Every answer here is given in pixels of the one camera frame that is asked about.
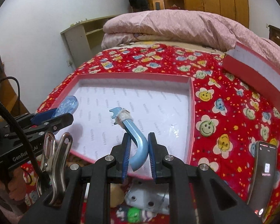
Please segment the power cord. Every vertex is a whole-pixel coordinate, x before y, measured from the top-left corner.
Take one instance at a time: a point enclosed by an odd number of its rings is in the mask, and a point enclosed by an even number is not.
[[[7,80],[7,79],[11,79],[11,80],[14,80],[16,83],[17,83],[17,86],[18,86],[18,114],[21,115],[21,105],[20,105],[20,84],[19,84],[19,81],[15,78],[15,77],[5,77],[5,78],[2,78],[0,80],[0,83]]]

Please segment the silver bolt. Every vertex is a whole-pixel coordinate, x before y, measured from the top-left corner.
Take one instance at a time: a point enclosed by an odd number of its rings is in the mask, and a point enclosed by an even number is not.
[[[106,161],[112,161],[114,157],[112,155],[105,156]]]
[[[206,171],[208,170],[209,166],[205,163],[202,163],[199,165],[199,168],[202,170],[202,171]]]
[[[165,156],[166,161],[172,161],[173,159],[174,159],[174,156],[172,156],[172,155]]]
[[[79,168],[79,165],[74,163],[69,167],[71,170],[77,170]]]

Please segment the translucent blue plastic object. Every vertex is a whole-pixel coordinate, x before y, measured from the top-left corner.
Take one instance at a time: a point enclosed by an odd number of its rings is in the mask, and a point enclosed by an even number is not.
[[[67,96],[61,102],[59,107],[56,109],[52,118],[66,114],[66,113],[74,114],[74,112],[77,110],[78,106],[79,106],[79,102],[75,96]]]

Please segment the metal spring clamp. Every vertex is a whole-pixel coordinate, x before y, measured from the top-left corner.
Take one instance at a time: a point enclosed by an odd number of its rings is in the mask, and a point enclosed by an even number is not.
[[[65,132],[61,136],[59,143],[52,132],[46,133],[41,158],[41,170],[46,171],[51,180],[53,196],[49,202],[50,206],[62,199],[66,190],[64,170],[71,147],[72,135],[70,133]],[[45,190],[44,184],[37,179],[38,195],[41,196]]]

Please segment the phone screen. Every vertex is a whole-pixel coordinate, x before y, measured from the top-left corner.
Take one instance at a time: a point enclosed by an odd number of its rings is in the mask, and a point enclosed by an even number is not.
[[[263,217],[272,194],[276,162],[276,146],[263,141],[257,141],[255,146],[254,173],[247,204],[260,218]]]

